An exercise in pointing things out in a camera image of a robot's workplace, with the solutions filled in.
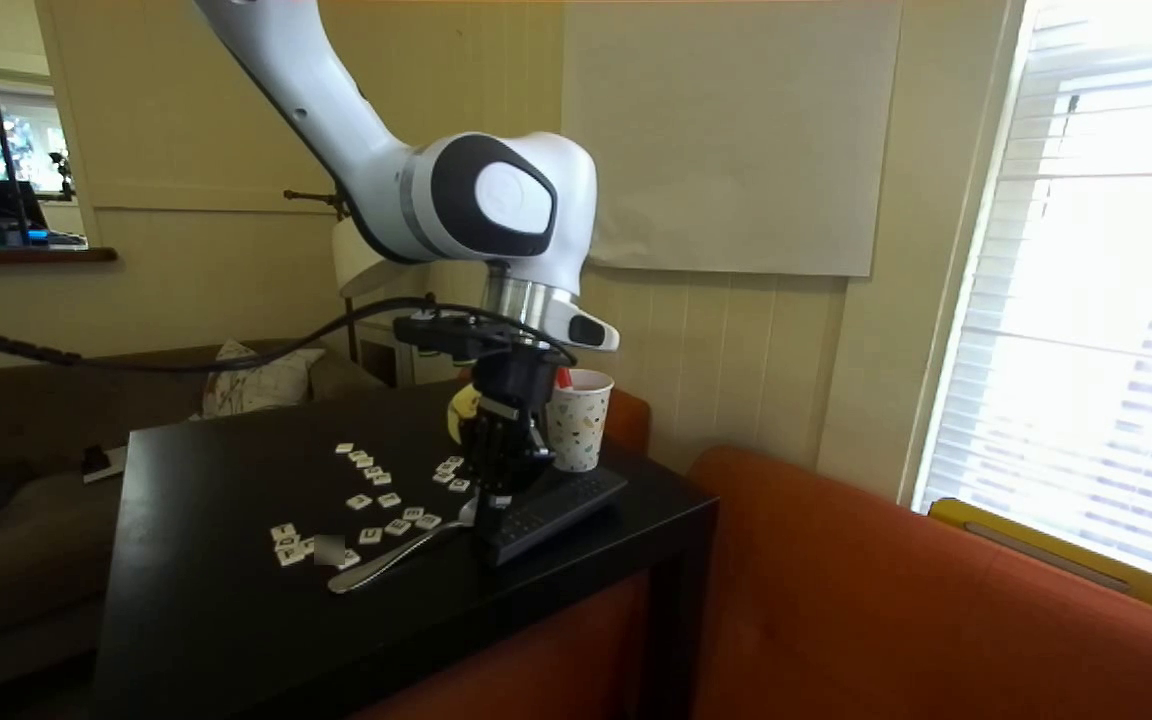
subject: black cable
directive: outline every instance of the black cable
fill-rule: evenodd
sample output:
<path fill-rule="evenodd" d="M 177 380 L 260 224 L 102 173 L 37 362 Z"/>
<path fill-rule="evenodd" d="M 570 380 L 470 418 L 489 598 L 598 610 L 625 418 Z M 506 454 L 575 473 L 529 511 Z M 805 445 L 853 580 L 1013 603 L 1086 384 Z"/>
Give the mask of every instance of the black cable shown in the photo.
<path fill-rule="evenodd" d="M 432 317 L 477 317 L 477 319 L 492 319 L 492 323 L 503 323 L 513 332 L 525 332 L 538 345 L 547 345 L 547 351 L 562 355 L 562 362 L 575 362 L 575 355 L 547 332 L 538 328 L 529 328 L 513 317 L 499 317 L 499 311 L 489 311 L 489 306 L 466 306 L 466 303 L 434 303 L 432 296 L 391 296 L 391 298 L 376 298 L 376 303 L 362 303 L 362 306 L 350 306 L 337 319 L 326 319 L 325 328 L 282 345 L 282 346 L 272 346 L 272 351 L 256 351 L 256 355 L 235 355 L 235 360 L 209 360 L 209 362 L 125 362 L 125 360 L 88 360 L 80 351 L 64 351 L 64 346 L 48 346 L 48 345 L 26 345 L 26 339 L 10 339 L 10 335 L 0 335 L 0 355 L 19 355 L 19 360 L 37 360 L 37 362 L 54 362 L 54 366 L 75 366 L 75 370 L 137 370 L 137 374 L 205 374 L 205 370 L 242 370 L 242 366 L 260 366 L 260 362 L 272 362 L 281 355 L 292 355 L 331 332 L 341 332 L 345 323 L 354 323 L 354 319 L 367 319 L 367 317 L 378 317 L 378 311 L 398 311 L 398 306 L 415 306 L 415 311 L 432 311 Z"/>

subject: orange couch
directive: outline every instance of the orange couch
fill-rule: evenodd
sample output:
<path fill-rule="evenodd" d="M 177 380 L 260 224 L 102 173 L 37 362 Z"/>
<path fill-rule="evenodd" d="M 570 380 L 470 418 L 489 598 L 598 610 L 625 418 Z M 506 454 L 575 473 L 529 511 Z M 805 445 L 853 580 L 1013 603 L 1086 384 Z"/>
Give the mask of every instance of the orange couch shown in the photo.
<path fill-rule="evenodd" d="M 1152 606 L 742 446 L 720 499 L 696 720 L 1152 720 Z M 598 593 L 367 717 L 630 717 L 640 582 Z"/>

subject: window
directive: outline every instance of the window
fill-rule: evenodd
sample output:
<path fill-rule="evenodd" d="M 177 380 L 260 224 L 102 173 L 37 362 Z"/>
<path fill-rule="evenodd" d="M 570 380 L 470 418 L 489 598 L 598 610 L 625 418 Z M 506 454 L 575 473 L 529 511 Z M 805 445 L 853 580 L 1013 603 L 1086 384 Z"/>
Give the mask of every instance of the window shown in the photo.
<path fill-rule="evenodd" d="M 0 91 L 0 179 L 25 179 L 37 195 L 75 195 L 51 97 Z"/>
<path fill-rule="evenodd" d="M 1152 0 L 1031 0 L 915 508 L 1152 571 Z"/>

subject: domino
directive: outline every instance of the domino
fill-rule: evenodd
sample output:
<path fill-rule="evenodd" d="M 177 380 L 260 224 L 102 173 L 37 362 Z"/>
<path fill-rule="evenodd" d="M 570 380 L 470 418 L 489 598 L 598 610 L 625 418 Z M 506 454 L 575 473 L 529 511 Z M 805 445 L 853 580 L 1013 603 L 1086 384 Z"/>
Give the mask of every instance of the domino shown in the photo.
<path fill-rule="evenodd" d="M 318 557 L 318 551 L 325 551 L 325 535 L 304 535 L 300 546 L 304 546 L 307 557 Z"/>
<path fill-rule="evenodd" d="M 359 564 L 359 551 L 350 551 L 345 544 L 325 544 L 318 560 L 326 560 L 331 568 L 350 568 L 350 564 Z"/>
<path fill-rule="evenodd" d="M 391 520 L 384 525 L 387 535 L 407 535 L 410 533 L 410 520 Z"/>
<path fill-rule="evenodd" d="M 362 527 L 359 544 L 384 544 L 384 533 L 378 527 Z"/>
<path fill-rule="evenodd" d="M 367 473 L 378 466 L 373 453 L 348 453 L 350 466 Z"/>
<path fill-rule="evenodd" d="M 373 496 L 354 493 L 354 496 L 345 499 L 345 508 L 362 511 L 362 508 L 373 508 Z"/>
<path fill-rule="evenodd" d="M 387 486 L 387 484 L 391 484 L 387 466 L 367 466 L 362 476 L 367 476 L 376 486 Z"/>
<path fill-rule="evenodd" d="M 300 533 L 295 533 L 295 525 L 272 525 L 268 541 L 274 541 L 274 544 L 292 544 L 295 541 L 300 544 Z"/>
<path fill-rule="evenodd" d="M 272 557 L 281 560 L 281 568 L 304 564 L 304 544 L 274 544 Z"/>
<path fill-rule="evenodd" d="M 418 514 L 415 514 L 415 527 L 418 527 L 418 533 L 432 533 L 432 527 L 439 527 L 439 525 L 443 525 L 443 520 L 439 520 L 434 511 L 418 511 Z"/>

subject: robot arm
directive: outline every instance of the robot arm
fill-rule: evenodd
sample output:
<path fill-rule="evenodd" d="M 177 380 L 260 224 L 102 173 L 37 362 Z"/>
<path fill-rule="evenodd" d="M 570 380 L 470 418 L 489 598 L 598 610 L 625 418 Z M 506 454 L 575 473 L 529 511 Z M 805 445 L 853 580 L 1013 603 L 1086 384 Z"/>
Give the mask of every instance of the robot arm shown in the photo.
<path fill-rule="evenodd" d="M 596 167 L 562 134 L 398 144 L 325 35 L 314 0 L 197 0 L 212 32 L 341 183 L 359 234 L 403 262 L 489 259 L 485 303 L 582 346 L 618 332 L 575 306 Z"/>

